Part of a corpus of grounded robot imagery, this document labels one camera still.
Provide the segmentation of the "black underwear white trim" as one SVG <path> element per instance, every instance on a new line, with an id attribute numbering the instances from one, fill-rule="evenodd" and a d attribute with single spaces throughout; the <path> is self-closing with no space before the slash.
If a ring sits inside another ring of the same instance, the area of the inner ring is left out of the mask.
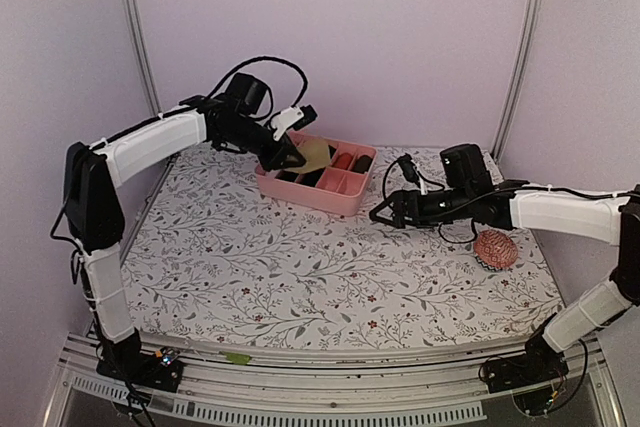
<path id="1" fill-rule="evenodd" d="M 304 174 L 301 177 L 299 184 L 303 186 L 308 186 L 308 187 L 315 187 L 316 184 L 319 182 L 320 178 L 322 177 L 323 173 L 324 173 L 323 170 L 317 170 L 314 172 Z"/>

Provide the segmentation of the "khaki underwear cream waistband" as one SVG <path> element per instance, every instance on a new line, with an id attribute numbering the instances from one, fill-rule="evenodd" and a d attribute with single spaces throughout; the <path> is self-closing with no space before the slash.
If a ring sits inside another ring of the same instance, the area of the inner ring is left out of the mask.
<path id="1" fill-rule="evenodd" d="M 304 157 L 302 166 L 292 168 L 293 172 L 306 174 L 326 168 L 331 163 L 330 144 L 322 138 L 306 140 L 298 147 L 298 152 Z"/>

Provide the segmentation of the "right aluminium frame post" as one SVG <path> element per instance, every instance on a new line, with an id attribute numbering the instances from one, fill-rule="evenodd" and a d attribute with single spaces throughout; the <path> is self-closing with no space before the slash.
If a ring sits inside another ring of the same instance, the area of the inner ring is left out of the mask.
<path id="1" fill-rule="evenodd" d="M 501 161 L 506 152 L 509 135 L 516 116 L 520 94 L 524 85 L 542 2 L 543 0 L 526 0 L 525 3 L 524 19 L 516 57 L 505 102 L 499 118 L 497 131 L 490 150 L 491 156 L 496 163 Z"/>

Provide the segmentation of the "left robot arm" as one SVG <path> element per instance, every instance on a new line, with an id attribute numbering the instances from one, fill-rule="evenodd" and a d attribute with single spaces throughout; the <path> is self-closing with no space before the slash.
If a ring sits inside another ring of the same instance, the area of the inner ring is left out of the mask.
<path id="1" fill-rule="evenodd" d="M 274 107 L 271 86 L 248 67 L 272 63 L 291 69 L 301 81 L 292 104 Z M 49 236 L 72 247 L 71 277 L 84 289 L 102 341 L 112 347 L 111 366 L 128 381 L 148 373 L 148 359 L 129 343 L 139 339 L 126 298 L 122 242 L 127 228 L 122 191 L 151 167 L 202 144 L 230 154 L 254 156 L 265 171 L 305 165 L 291 131 L 316 121 L 304 103 L 309 80 L 296 63 L 277 56 L 249 58 L 231 68 L 206 94 L 148 117 L 93 143 L 68 147 L 62 202 Z"/>

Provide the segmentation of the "pink divided storage box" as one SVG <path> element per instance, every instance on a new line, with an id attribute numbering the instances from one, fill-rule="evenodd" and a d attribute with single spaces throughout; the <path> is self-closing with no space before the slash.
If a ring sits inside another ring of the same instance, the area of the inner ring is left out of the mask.
<path id="1" fill-rule="evenodd" d="M 258 165 L 255 168 L 255 174 L 259 191 L 265 196 L 278 200 L 329 213 L 354 216 L 365 197 L 378 151 L 373 146 L 344 140 L 327 139 L 327 142 L 330 144 L 331 163 L 326 168 L 320 169 L 324 173 L 315 187 L 299 184 L 304 174 L 299 175 L 295 183 L 285 182 L 277 179 L 277 175 L 281 171 L 265 172 Z M 334 168 L 333 163 L 344 152 L 353 155 L 349 169 Z M 373 158 L 373 163 L 365 174 L 351 171 L 355 161 L 361 155 Z"/>

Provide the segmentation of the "black rolled underwear front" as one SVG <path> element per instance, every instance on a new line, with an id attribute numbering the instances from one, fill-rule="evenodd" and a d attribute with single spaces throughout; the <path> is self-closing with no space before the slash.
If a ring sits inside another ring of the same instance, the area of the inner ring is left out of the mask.
<path id="1" fill-rule="evenodd" d="M 277 175 L 277 179 L 285 182 L 295 183 L 299 175 L 295 172 L 281 171 Z"/>

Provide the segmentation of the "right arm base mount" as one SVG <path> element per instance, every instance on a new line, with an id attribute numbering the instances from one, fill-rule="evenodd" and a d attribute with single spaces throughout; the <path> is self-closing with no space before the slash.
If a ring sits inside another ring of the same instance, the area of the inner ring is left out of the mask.
<path id="1" fill-rule="evenodd" d="M 535 336 L 525 343 L 522 354 L 490 357 L 480 366 L 478 378 L 490 393 L 558 380 L 557 387 L 547 386 L 541 393 L 516 395 L 516 407 L 526 415 L 537 417 L 552 412 L 568 373 L 564 355 L 555 352 L 541 336 Z"/>

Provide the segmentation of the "aluminium front rail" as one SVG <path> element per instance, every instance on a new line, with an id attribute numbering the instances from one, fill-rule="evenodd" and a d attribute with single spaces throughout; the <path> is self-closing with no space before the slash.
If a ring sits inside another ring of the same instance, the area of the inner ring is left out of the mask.
<path id="1" fill-rule="evenodd" d="M 222 345 L 145 335 L 172 346 L 184 372 L 176 393 L 148 392 L 148 410 L 129 414 L 124 385 L 98 375 L 96 342 L 69 335 L 54 372 L 47 426 L 623 426 L 611 374 L 595 339 L 571 348 L 556 412 L 522 413 L 517 394 L 490 393 L 478 370 L 490 357 L 521 352 L 521 340 L 406 350 L 309 351 Z M 234 365 L 225 352 L 251 356 Z"/>

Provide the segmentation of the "green tape scrap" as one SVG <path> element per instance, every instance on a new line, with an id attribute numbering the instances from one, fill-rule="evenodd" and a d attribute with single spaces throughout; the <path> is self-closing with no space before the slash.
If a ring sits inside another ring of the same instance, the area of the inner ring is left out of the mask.
<path id="1" fill-rule="evenodd" d="M 251 356 L 238 352 L 225 352 L 224 356 L 227 361 L 234 365 L 248 365 L 251 361 Z"/>

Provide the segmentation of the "olive rolled underwear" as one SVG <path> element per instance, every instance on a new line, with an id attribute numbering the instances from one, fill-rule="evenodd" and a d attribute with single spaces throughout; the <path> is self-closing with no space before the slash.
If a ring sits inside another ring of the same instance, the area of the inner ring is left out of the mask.
<path id="1" fill-rule="evenodd" d="M 373 158 L 371 156 L 361 155 L 355 161 L 351 171 L 354 173 L 365 174 L 370 169 L 372 163 Z"/>

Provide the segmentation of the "left aluminium frame post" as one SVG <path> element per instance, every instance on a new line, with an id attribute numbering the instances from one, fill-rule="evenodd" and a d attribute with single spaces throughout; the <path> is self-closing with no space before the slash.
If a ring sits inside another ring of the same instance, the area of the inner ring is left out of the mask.
<path id="1" fill-rule="evenodd" d="M 161 106 L 146 48 L 138 1 L 122 0 L 122 4 L 145 100 L 151 114 L 157 115 L 161 112 Z"/>

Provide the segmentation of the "red patterned bowl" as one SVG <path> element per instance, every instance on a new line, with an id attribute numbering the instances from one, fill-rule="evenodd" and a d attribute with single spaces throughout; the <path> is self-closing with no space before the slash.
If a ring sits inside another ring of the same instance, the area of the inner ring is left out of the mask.
<path id="1" fill-rule="evenodd" d="M 480 265 L 490 271 L 511 269 L 519 256 L 514 241 L 506 234 L 493 229 L 478 234 L 473 251 Z"/>

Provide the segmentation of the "red rolled underwear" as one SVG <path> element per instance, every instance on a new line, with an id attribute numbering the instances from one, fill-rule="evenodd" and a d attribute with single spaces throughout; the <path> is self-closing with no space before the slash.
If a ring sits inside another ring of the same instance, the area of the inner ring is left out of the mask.
<path id="1" fill-rule="evenodd" d="M 333 163 L 333 167 L 341 170 L 348 170 L 351 165 L 353 159 L 353 155 L 348 152 L 341 153 L 335 162 Z"/>

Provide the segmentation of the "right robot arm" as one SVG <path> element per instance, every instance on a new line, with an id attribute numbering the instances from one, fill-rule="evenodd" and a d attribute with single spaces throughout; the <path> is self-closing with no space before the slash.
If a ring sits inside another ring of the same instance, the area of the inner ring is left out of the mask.
<path id="1" fill-rule="evenodd" d="M 530 337 L 517 374 L 537 383 L 552 371 L 556 356 L 595 330 L 604 329 L 639 304 L 639 191 L 584 191 L 510 179 L 495 183 L 480 148 L 465 143 L 440 153 L 446 185 L 425 188 L 414 160 L 395 160 L 414 189 L 384 191 L 372 221 L 403 229 L 468 220 L 502 231 L 577 237 L 617 250 L 613 270 L 577 300 L 552 315 Z"/>

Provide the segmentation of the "aluminium frame post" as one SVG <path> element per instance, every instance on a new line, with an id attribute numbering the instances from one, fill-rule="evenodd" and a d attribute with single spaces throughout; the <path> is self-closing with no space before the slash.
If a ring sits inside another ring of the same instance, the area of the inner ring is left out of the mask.
<path id="1" fill-rule="evenodd" d="M 146 48 L 138 1 L 122 0 L 122 4 L 145 100 L 151 114 L 157 115 L 161 112 L 161 106 Z"/>
<path id="2" fill-rule="evenodd" d="M 506 152 L 509 135 L 516 116 L 520 94 L 524 85 L 542 2 L 543 0 L 526 0 L 525 3 L 524 19 L 516 57 L 505 102 L 499 118 L 497 131 L 490 150 L 491 156 L 496 163 L 501 161 Z"/>

